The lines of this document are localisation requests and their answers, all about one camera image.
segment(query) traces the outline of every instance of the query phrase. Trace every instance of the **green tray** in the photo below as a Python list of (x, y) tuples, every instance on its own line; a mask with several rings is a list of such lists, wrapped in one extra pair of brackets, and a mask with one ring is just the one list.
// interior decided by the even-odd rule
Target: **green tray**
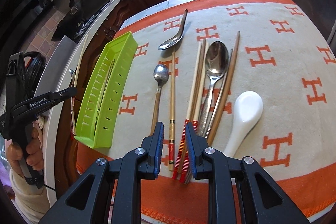
[[(106, 44), (94, 67), (79, 110), (75, 136), (90, 148), (112, 145), (121, 96), (137, 47), (132, 33), (127, 32)], [(99, 109), (101, 91), (113, 61)]]

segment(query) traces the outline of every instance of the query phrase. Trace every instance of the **hand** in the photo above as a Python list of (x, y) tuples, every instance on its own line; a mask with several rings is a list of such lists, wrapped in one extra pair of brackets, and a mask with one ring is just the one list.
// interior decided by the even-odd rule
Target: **hand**
[[(27, 164), (32, 166), (34, 170), (40, 171), (44, 167), (44, 160), (43, 153), (40, 148), (41, 142), (38, 139), (38, 135), (39, 133), (37, 129), (33, 127), (33, 130), (31, 132), (31, 136), (33, 139), (27, 145), (26, 150), (29, 154), (27, 158)], [(21, 177), (24, 177), (20, 164), (18, 162), (18, 160), (22, 159), (23, 157), (22, 149), (16, 144), (11, 144), (6, 149), (6, 157), (13, 171)]]

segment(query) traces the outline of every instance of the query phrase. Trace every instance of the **white spoon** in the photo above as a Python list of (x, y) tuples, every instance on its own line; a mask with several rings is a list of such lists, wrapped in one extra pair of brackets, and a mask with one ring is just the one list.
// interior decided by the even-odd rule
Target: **white spoon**
[(224, 155), (234, 157), (244, 138), (259, 121), (263, 113), (263, 100), (258, 93), (246, 91), (238, 96), (233, 110), (231, 136)]

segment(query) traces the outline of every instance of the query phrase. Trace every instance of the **white and orange tablecloth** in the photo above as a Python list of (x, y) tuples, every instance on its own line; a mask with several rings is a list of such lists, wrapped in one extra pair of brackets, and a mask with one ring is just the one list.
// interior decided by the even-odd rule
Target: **white and orange tablecloth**
[[(232, 129), (236, 98), (253, 90), (263, 99), (260, 121), (236, 156), (252, 156), (307, 217), (336, 201), (336, 59), (320, 32), (292, 0), (194, 0), (147, 16), (123, 28), (139, 47), (119, 107), (112, 147), (97, 151), (80, 145), (83, 172), (101, 154), (116, 159), (140, 146), (150, 132), (157, 83), (153, 69), (171, 63), (157, 47), (176, 34), (189, 10), (184, 38), (176, 51), (176, 152), (179, 148), (194, 75), (198, 43), (234, 45), (241, 32), (231, 92), (213, 146), (223, 151)], [(204, 88), (207, 93), (208, 79)], [(215, 98), (220, 83), (216, 85)], [(142, 214), (151, 222), (206, 223), (207, 181), (189, 185), (168, 170), (169, 82), (163, 87), (159, 121), (165, 125), (161, 172), (142, 182)]]

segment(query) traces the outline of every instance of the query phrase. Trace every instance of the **sleeve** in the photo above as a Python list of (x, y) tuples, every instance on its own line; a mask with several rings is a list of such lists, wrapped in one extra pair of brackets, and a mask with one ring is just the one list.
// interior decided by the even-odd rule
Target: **sleeve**
[(37, 189), (28, 185), (24, 178), (10, 170), (10, 181), (15, 193), (15, 202), (21, 212), (34, 224), (37, 224), (50, 209), (46, 188)]

